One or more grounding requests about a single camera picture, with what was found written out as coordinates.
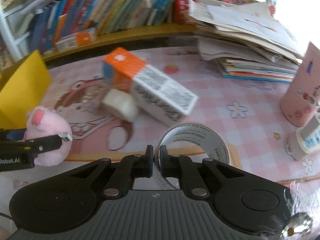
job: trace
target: pink container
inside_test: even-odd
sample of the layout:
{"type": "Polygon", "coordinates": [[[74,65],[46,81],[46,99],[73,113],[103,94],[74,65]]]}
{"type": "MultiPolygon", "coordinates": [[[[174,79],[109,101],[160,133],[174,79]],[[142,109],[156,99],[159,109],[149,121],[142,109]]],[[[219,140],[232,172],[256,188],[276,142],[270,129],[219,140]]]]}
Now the pink container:
{"type": "Polygon", "coordinates": [[[320,50],[309,43],[303,62],[280,107],[290,123],[306,125],[320,107],[320,50]]]}

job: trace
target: yellow paper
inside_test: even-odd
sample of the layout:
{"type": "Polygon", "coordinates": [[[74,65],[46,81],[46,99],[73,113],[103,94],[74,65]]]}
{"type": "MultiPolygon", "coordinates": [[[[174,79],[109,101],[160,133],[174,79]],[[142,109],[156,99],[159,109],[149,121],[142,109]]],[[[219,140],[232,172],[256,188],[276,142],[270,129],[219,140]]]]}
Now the yellow paper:
{"type": "Polygon", "coordinates": [[[38,106],[50,85],[47,67],[36,50],[2,72],[0,79],[0,128],[26,127],[26,114],[38,106]]]}

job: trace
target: black cable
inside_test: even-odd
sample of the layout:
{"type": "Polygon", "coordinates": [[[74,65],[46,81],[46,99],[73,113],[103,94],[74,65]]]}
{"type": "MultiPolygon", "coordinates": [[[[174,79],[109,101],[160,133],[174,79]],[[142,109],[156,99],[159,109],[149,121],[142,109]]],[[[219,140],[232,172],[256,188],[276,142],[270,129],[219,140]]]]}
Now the black cable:
{"type": "Polygon", "coordinates": [[[13,218],[12,218],[12,217],[10,217],[9,215],[4,214],[4,213],[2,213],[2,212],[0,212],[0,216],[1,216],[1,217],[5,217],[5,218],[9,218],[9,219],[11,219],[11,220],[13,221],[13,218]]]}

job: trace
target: yellow shelf edge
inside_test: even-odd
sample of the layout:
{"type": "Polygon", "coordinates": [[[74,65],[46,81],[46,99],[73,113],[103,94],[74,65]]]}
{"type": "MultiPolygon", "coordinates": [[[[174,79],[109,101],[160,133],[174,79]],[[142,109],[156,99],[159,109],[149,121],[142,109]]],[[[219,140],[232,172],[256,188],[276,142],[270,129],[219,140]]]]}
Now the yellow shelf edge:
{"type": "Polygon", "coordinates": [[[96,41],[91,44],[72,48],[72,49],[67,49],[64,51],[57,51],[50,54],[44,54],[42,55],[42,57],[44,61],[47,62],[52,59],[70,55],[86,49],[93,49],[96,47],[101,47],[105,45],[126,42],[126,41],[136,41],[136,40],[142,40],[142,39],[168,37],[168,36],[173,36],[177,34],[188,34],[188,33],[191,34],[193,31],[195,31],[195,29],[196,29],[195,25],[187,25],[187,24],[178,25],[174,23],[163,24],[160,26],[144,26],[137,29],[99,35],[97,36],[96,41]]]}

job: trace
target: pink pig toy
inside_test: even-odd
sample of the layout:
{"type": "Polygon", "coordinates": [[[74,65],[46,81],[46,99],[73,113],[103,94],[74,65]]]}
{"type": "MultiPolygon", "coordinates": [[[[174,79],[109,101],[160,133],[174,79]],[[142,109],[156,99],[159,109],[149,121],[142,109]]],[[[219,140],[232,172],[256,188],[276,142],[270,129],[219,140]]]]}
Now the pink pig toy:
{"type": "MultiPolygon", "coordinates": [[[[64,132],[72,135],[70,125],[63,117],[45,107],[37,106],[27,121],[27,131],[24,134],[24,140],[61,134],[64,132]]],[[[39,154],[35,159],[35,164],[41,166],[54,166],[62,163],[69,154],[71,144],[72,141],[62,141],[60,149],[39,154]]]]}

